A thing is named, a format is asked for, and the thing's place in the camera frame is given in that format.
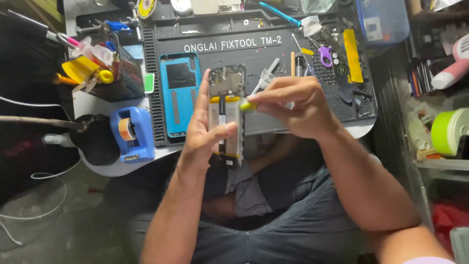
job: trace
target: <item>blue tape dispenser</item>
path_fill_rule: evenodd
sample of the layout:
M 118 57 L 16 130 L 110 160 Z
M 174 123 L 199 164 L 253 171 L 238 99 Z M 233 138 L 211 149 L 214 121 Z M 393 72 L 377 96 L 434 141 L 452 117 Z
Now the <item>blue tape dispenser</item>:
M 155 159 L 151 117 L 147 110 L 127 107 L 110 117 L 111 130 L 121 149 L 121 161 L 131 164 Z

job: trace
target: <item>man's right hand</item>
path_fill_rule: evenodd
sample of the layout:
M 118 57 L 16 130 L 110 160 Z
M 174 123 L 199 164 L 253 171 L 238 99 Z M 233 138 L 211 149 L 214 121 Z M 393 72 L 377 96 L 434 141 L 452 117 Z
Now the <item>man's right hand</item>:
M 329 109 L 324 91 L 315 77 L 279 77 L 264 91 L 249 96 L 257 110 L 276 117 L 302 138 L 320 140 L 341 129 Z M 279 103 L 295 102 L 293 109 Z

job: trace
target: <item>green container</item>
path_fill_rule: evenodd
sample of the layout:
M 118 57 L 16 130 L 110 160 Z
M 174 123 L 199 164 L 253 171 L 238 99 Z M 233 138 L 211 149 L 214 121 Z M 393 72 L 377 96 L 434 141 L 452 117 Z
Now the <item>green container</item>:
M 448 125 L 455 111 L 441 112 L 431 126 L 431 142 L 435 150 L 446 156 L 454 156 L 448 142 Z

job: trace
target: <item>person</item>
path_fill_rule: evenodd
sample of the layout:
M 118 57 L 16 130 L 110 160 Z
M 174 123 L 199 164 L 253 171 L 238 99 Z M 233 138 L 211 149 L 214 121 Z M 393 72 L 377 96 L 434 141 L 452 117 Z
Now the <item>person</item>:
M 146 231 L 142 263 L 353 263 L 360 244 L 356 227 L 372 242 L 380 263 L 453 263 L 421 225 L 404 188 L 331 112 L 315 77 L 276 78 L 248 97 L 257 111 L 278 118 L 295 136 L 317 141 L 327 168 L 315 174 L 311 193 L 255 230 L 200 221 L 212 148 L 237 129 L 228 123 L 207 131 L 209 71 L 183 151 Z M 287 109 L 284 102 L 295 106 Z

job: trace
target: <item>blue phone case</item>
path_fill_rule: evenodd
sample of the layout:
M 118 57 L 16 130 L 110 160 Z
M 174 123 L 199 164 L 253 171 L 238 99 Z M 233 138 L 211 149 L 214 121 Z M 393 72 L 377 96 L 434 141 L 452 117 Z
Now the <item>blue phone case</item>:
M 191 58 L 194 58 L 195 69 L 191 69 Z M 186 135 L 187 126 L 194 113 L 201 82 L 197 53 L 161 55 L 159 68 L 165 107 L 166 132 L 171 138 L 183 137 Z M 168 74 L 182 74 L 184 76 L 168 76 Z M 189 81 L 187 80 L 192 81 L 192 84 L 195 82 L 196 85 L 188 85 Z

